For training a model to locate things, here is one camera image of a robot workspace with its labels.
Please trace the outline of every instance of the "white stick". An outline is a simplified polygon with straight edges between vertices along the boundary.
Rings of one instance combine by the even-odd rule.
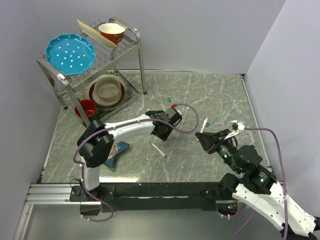
[[[203,132],[204,132],[205,127],[206,127],[206,125],[207,125],[207,122],[208,122],[208,118],[206,117],[205,120],[204,120],[203,123],[202,123],[201,129],[200,129],[200,133],[203,133]]]
[[[162,155],[162,157],[167,158],[167,156],[156,145],[154,145],[153,143],[151,143],[151,145]]]

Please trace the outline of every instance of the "red mug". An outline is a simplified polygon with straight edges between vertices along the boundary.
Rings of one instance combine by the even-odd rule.
[[[90,99],[81,100],[80,104],[85,112],[85,115],[89,118],[89,120],[90,120],[90,118],[93,118],[94,115],[98,112],[96,103]],[[76,107],[74,108],[74,112],[79,118],[82,119],[80,112],[78,111],[78,109]]]
[[[104,23],[99,26],[99,31],[102,36],[109,39],[114,44],[121,42],[125,35],[125,28],[117,23]]]

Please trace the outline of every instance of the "blue polka dot plate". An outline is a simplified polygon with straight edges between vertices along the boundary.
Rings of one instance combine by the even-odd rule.
[[[46,61],[65,75],[82,74],[95,62],[95,48],[78,34],[61,34],[45,49]]]

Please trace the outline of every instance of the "dish rack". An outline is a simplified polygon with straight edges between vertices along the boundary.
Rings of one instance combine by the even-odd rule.
[[[93,26],[93,28],[99,31],[99,26],[104,24],[105,22],[101,22]],[[90,125],[90,121],[85,114],[82,106],[80,105],[80,99],[83,98],[83,91],[85,88],[96,80],[99,76],[103,74],[110,73],[110,70],[113,69],[112,74],[116,74],[125,81],[128,91],[126,96],[126,101],[121,105],[118,105],[116,108],[112,108],[112,110],[99,111],[99,117],[111,117],[122,108],[127,106],[130,102],[134,100],[134,98],[140,93],[117,69],[117,64],[131,56],[133,53],[138,51],[138,58],[140,64],[140,72],[141,72],[141,85],[142,85],[142,93],[146,94],[146,80],[145,80],[145,69],[144,69],[144,60],[142,53],[142,42],[141,37],[138,30],[124,21],[120,20],[117,17],[111,17],[109,19],[109,23],[117,23],[124,27],[126,31],[131,31],[134,33],[136,40],[131,39],[124,32],[123,39],[118,43],[119,48],[109,48],[104,44],[98,42],[94,38],[88,36],[85,32],[81,31],[80,36],[85,37],[89,40],[89,42],[94,46],[95,50],[95,61],[92,67],[89,70],[86,70],[82,74],[77,75],[64,75],[58,70],[56,70],[50,63],[46,61],[46,55],[43,54],[41,57],[37,59],[38,64],[40,65],[43,73],[46,78],[49,80],[53,91],[58,98],[64,109],[68,107],[76,107],[81,115],[82,120],[84,121],[86,126]],[[60,81],[65,90],[60,92],[55,80]]]

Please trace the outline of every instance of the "marble table surface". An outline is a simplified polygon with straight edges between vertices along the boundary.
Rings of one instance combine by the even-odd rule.
[[[140,75],[123,74],[138,90]],[[146,73],[147,94],[139,95],[133,103],[104,122],[120,122],[150,110],[166,110],[173,103],[191,104],[199,114],[197,132],[206,117],[210,126],[205,132],[218,132],[231,128],[230,121],[238,120],[254,126],[253,115],[247,101],[240,75],[197,73]],[[196,123],[195,114],[188,107],[182,111],[179,128],[189,130]],[[42,183],[69,183],[80,177],[80,167],[72,161],[76,142],[85,127],[78,121],[73,109],[62,110],[52,145],[48,152]],[[258,134],[245,131],[237,136],[239,146],[254,145],[265,157]],[[167,141],[154,135],[126,140],[129,148],[116,160],[115,168],[102,165],[100,182],[218,182],[226,173],[233,173],[228,165],[214,153],[207,154],[197,142],[195,134],[172,131]],[[167,158],[163,158],[151,145],[154,143]]]

